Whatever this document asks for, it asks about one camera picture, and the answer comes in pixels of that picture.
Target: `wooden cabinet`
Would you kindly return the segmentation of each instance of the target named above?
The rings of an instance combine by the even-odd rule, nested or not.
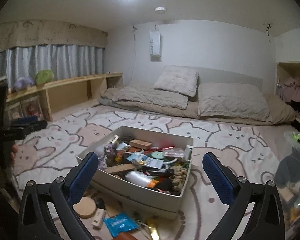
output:
[[[12,93],[7,96],[7,103],[14,104],[39,95],[45,119],[55,121],[82,108],[97,105],[102,91],[122,86],[122,75],[100,74],[53,81]]]

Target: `cardboard box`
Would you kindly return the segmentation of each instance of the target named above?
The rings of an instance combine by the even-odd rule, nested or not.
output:
[[[174,145],[177,148],[185,149],[186,145],[193,146],[193,138],[191,137],[122,126],[102,138],[100,141],[91,144],[85,151],[77,155],[78,163],[80,163],[89,152],[95,152],[97,147],[107,144],[115,134],[119,136],[130,135],[135,139],[152,142],[153,147],[161,148]],[[152,213],[159,217],[174,219],[180,209],[181,199],[189,179],[191,161],[192,158],[190,159],[188,175],[180,196],[168,195],[140,187],[112,176],[100,169],[96,171],[90,184],[95,189],[109,194],[133,208]]]

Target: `storage box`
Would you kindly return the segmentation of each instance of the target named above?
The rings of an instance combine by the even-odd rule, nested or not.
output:
[[[292,138],[293,132],[285,132],[285,151],[274,175],[285,220],[286,239],[300,232],[300,143]]]
[[[89,152],[95,152],[97,147],[107,144],[114,135],[130,135],[135,139],[152,142],[153,147],[159,148],[173,145],[177,148],[185,149],[186,145],[193,146],[193,138],[190,137],[122,126],[100,141],[91,144],[85,151],[76,156],[78,163],[80,163]],[[181,199],[189,179],[191,160],[192,159],[190,159],[188,175],[180,196],[168,195],[140,187],[116,178],[100,169],[96,171],[91,185],[95,189],[107,193],[138,210],[143,210],[163,218],[174,219],[180,208]]]

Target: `clear container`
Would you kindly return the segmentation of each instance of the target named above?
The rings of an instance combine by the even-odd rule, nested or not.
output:
[[[288,143],[274,176],[284,214],[286,239],[300,232],[300,143],[292,138],[293,132],[285,132]]]

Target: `light blue curtain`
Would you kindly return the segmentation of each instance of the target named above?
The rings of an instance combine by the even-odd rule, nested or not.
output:
[[[8,85],[18,77],[33,79],[42,69],[50,69],[55,80],[103,73],[104,49],[78,45],[42,45],[17,47],[0,52],[0,77],[7,75]]]

